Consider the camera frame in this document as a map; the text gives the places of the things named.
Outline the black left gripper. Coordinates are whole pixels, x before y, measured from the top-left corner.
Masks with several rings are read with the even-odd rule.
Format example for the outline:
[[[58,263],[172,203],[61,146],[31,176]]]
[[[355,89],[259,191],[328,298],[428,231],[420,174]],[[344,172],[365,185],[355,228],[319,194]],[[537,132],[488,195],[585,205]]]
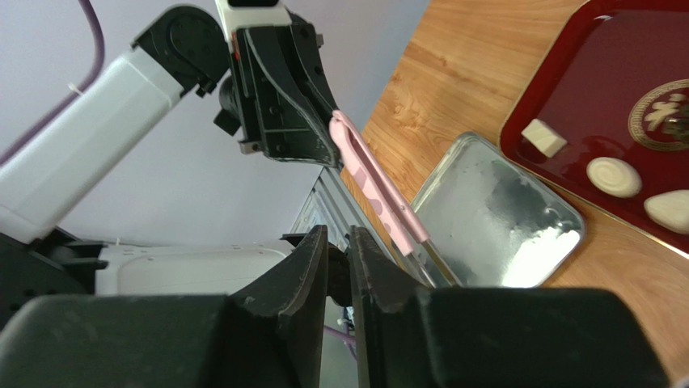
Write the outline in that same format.
[[[213,123],[243,134],[244,154],[279,162],[338,167],[328,130],[337,108],[324,72],[321,36],[288,11],[289,26],[244,27],[230,34],[229,74],[219,87]]]

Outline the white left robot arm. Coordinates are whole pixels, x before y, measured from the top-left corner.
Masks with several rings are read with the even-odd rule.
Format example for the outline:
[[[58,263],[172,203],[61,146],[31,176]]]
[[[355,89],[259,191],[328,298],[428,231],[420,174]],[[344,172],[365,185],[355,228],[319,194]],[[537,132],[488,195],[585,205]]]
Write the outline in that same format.
[[[219,94],[214,123],[244,154],[340,164],[322,36],[279,1],[165,10],[83,95],[1,158],[1,320],[34,297],[95,291],[101,242],[58,228],[83,197],[188,93]]]

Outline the pink handled metal tongs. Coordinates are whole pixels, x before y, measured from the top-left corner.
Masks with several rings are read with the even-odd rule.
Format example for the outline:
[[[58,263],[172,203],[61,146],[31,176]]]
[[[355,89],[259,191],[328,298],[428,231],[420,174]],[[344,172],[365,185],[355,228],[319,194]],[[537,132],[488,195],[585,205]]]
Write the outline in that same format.
[[[356,126],[342,111],[332,112],[329,133],[340,151],[344,168],[369,201],[401,256],[407,260],[404,265],[406,269],[424,276],[431,285],[438,284],[415,254],[416,247],[420,246],[443,282],[459,286],[458,276],[439,254],[420,218],[378,163]]]

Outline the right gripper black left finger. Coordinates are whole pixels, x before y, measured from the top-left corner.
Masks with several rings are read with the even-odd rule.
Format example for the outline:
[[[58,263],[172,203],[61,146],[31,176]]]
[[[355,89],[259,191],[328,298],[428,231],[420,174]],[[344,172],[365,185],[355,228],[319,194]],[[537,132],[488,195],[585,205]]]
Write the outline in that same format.
[[[228,385],[317,387],[328,229],[315,226],[275,267],[230,296]]]

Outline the red lacquer tray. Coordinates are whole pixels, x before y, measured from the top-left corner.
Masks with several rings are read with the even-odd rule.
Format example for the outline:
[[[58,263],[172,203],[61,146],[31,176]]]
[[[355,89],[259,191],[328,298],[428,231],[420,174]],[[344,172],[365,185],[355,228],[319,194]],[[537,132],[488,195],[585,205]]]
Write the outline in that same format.
[[[539,119],[568,144],[552,158],[521,131]],[[686,254],[688,237],[644,202],[688,187],[688,4],[588,1],[569,18],[506,119],[502,153],[539,178]],[[636,169],[641,191],[617,198],[586,174],[599,157]]]

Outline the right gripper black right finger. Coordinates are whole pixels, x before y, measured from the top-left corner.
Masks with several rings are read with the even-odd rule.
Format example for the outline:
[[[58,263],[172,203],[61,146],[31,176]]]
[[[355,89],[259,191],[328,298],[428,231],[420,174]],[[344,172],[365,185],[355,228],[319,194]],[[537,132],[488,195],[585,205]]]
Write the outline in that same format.
[[[419,336],[421,283],[383,253],[364,227],[350,233],[350,283],[360,387],[427,387]]]

